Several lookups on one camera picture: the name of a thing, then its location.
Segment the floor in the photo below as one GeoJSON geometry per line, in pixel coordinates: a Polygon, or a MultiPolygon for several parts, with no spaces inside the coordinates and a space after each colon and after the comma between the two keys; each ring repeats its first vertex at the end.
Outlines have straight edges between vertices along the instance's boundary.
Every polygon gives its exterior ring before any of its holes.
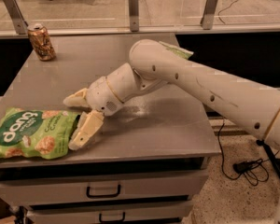
{"type": "MultiPolygon", "coordinates": [[[[206,0],[139,0],[140,26],[199,25],[206,0]]],[[[49,29],[127,27],[128,0],[17,0],[28,23],[41,21],[49,29]]],[[[280,22],[280,0],[218,0],[214,24],[255,24],[280,22]]],[[[0,0],[0,31],[13,24],[0,0]]],[[[217,132],[221,119],[210,120],[217,132]]],[[[232,165],[246,160],[267,159],[256,139],[230,122],[220,137],[225,153],[225,172],[236,176],[232,165]]],[[[220,156],[208,164],[209,179],[194,198],[194,208],[184,224],[273,224],[280,195],[280,180],[269,161],[270,177],[252,186],[241,176],[229,180],[221,172],[220,156]]],[[[260,179],[263,170],[256,170],[260,179]]]]}
{"type": "MultiPolygon", "coordinates": [[[[129,26],[128,0],[16,0],[28,23],[49,29],[122,28],[129,26]]],[[[140,27],[196,26],[206,0],[139,0],[140,27]]],[[[218,0],[216,24],[280,23],[280,0],[218,0]]],[[[0,0],[0,31],[12,30],[0,0]]]]}

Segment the black cord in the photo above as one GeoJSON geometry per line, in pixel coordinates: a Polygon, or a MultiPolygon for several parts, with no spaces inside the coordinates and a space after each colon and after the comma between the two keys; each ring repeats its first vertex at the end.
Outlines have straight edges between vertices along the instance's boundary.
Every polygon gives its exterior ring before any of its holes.
{"type": "Polygon", "coordinates": [[[240,165],[242,165],[242,167],[244,166],[243,168],[243,171],[240,171],[240,173],[238,174],[238,176],[236,177],[233,177],[233,176],[229,176],[225,173],[224,171],[224,164],[225,164],[225,154],[224,154],[224,150],[223,150],[223,147],[222,147],[222,144],[221,144],[221,141],[220,141],[220,133],[222,131],[222,129],[224,128],[225,126],[225,119],[223,118],[223,124],[222,126],[220,127],[218,133],[217,133],[217,140],[218,140],[218,143],[219,143],[219,146],[220,146],[220,149],[221,149],[221,154],[222,154],[222,163],[221,163],[221,170],[222,170],[222,173],[224,174],[224,176],[226,176],[228,179],[230,180],[237,180],[239,179],[242,175],[244,175],[244,177],[246,178],[246,180],[252,185],[252,186],[257,186],[259,184],[259,182],[266,182],[269,180],[269,172],[266,170],[266,168],[262,165],[264,162],[268,161],[268,160],[263,160],[263,159],[258,159],[256,161],[245,161],[245,162],[242,162],[240,163],[240,165]],[[256,168],[259,168],[261,167],[265,174],[266,174],[266,177],[264,179],[259,179],[255,173],[253,173],[253,170],[255,170],[256,168]]]}
{"type": "Polygon", "coordinates": [[[224,22],[224,20],[221,19],[220,13],[221,13],[222,11],[225,11],[225,10],[231,8],[231,6],[232,6],[233,4],[235,4],[235,3],[237,3],[238,1],[239,1],[239,0],[233,1],[228,7],[224,8],[224,9],[221,9],[221,10],[218,12],[218,14],[217,14],[217,15],[218,15],[218,18],[219,18],[224,24],[226,24],[226,23],[224,22]]]}

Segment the logo on bag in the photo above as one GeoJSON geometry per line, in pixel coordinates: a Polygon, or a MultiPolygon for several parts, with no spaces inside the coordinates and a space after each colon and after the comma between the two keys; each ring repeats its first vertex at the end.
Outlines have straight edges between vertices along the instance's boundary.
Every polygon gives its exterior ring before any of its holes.
{"type": "Polygon", "coordinates": [[[0,126],[0,145],[13,146],[34,134],[42,124],[42,112],[22,111],[10,116],[0,126]]]}

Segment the green object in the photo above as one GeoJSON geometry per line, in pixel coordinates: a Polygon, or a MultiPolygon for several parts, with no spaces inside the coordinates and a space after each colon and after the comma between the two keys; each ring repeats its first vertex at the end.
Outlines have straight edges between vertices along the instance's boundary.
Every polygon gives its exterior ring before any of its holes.
{"type": "Polygon", "coordinates": [[[179,48],[175,45],[171,45],[165,42],[160,41],[160,44],[162,44],[163,46],[165,46],[168,50],[170,50],[171,52],[173,52],[175,55],[183,58],[183,59],[188,59],[190,56],[192,56],[194,54],[194,52],[189,51],[187,49],[182,49],[179,48]]]}
{"type": "Polygon", "coordinates": [[[40,156],[50,160],[66,155],[78,116],[62,110],[10,108],[0,121],[0,158],[40,156]]]}

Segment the black wire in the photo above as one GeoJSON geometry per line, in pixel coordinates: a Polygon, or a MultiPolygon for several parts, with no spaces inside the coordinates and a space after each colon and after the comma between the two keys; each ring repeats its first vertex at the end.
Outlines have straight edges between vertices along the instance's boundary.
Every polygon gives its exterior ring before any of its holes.
{"type": "Polygon", "coordinates": [[[219,129],[219,131],[218,131],[218,133],[217,133],[217,140],[218,140],[218,144],[219,144],[219,146],[220,146],[221,154],[222,154],[221,170],[222,170],[222,173],[224,174],[224,176],[226,176],[226,177],[227,177],[228,179],[230,179],[230,180],[237,180],[237,179],[239,179],[242,175],[244,175],[245,179],[246,179],[252,186],[257,186],[257,185],[259,184],[259,182],[266,182],[266,181],[268,181],[268,180],[269,180],[269,177],[270,177],[269,172],[267,171],[267,169],[266,169],[262,164],[263,164],[264,162],[268,161],[269,159],[268,159],[268,160],[265,160],[265,161],[264,161],[263,159],[258,159],[258,160],[256,160],[256,161],[251,161],[251,162],[250,162],[250,165],[251,165],[250,168],[249,168],[247,171],[238,174],[238,176],[236,176],[236,177],[229,176],[229,175],[227,175],[227,174],[225,173],[225,171],[224,171],[225,154],[224,154],[224,150],[223,150],[223,147],[222,147],[222,144],[221,144],[221,141],[220,141],[220,133],[221,133],[222,129],[224,128],[224,126],[225,126],[225,119],[223,118],[223,124],[222,124],[222,126],[220,127],[220,129],[219,129]],[[261,167],[261,168],[264,170],[264,172],[266,173],[266,177],[265,177],[263,180],[259,179],[259,178],[252,172],[252,170],[254,170],[254,169],[258,168],[258,167],[261,167]]]}
{"type": "Polygon", "coordinates": [[[218,15],[218,18],[219,18],[224,24],[226,24],[226,23],[224,22],[224,20],[221,19],[220,13],[221,13],[222,11],[225,11],[225,10],[231,8],[231,6],[232,6],[233,4],[235,4],[235,3],[237,3],[238,1],[239,1],[239,0],[233,1],[228,7],[224,8],[224,9],[221,9],[221,10],[218,12],[218,14],[217,14],[217,15],[218,15]]]}

